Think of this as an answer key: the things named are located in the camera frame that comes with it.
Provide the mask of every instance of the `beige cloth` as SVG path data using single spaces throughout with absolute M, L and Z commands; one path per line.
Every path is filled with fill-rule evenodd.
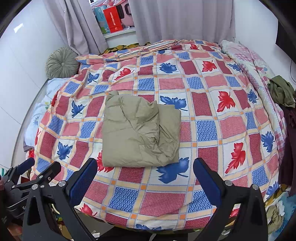
M 142 97 L 106 98 L 102 127 L 105 167 L 159 167 L 179 161 L 181 111 Z

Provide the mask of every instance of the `checkered bedsheet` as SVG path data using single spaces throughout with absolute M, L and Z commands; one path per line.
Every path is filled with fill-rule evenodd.
M 60 89 L 40 123 L 31 179 L 59 161 L 62 171 L 53 182 L 67 180 L 93 157 L 98 172 L 76 208 L 146 230 L 207 224 L 215 207 L 193 173 L 197 157 L 223 179 L 256 183 L 265 195 L 279 162 L 274 131 L 257 91 L 217 44 L 168 41 L 77 59 L 79 74 Z M 112 90 L 181 110 L 179 163 L 102 166 L 104 99 Z

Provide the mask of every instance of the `green garment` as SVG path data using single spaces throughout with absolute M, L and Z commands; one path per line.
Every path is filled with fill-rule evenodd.
M 294 92 L 292 85 L 284 80 L 280 75 L 270 79 L 267 84 L 270 95 L 275 103 L 282 104 L 287 107 L 295 107 Z
M 105 167 L 159 167 L 179 161 L 181 111 L 143 97 L 106 98 L 102 127 Z

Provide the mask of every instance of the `round cushion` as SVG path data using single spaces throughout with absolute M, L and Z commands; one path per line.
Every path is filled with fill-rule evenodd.
M 46 74 L 49 79 L 69 78 L 77 74 L 79 63 L 75 60 L 78 54 L 68 47 L 54 51 L 46 63 Z

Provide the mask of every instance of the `curtain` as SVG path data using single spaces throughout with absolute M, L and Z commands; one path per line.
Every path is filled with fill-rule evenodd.
M 79 55 L 101 54 L 107 48 L 88 0 L 43 0 L 59 34 Z
M 233 41 L 233 0 L 128 0 L 140 45 L 161 39 Z

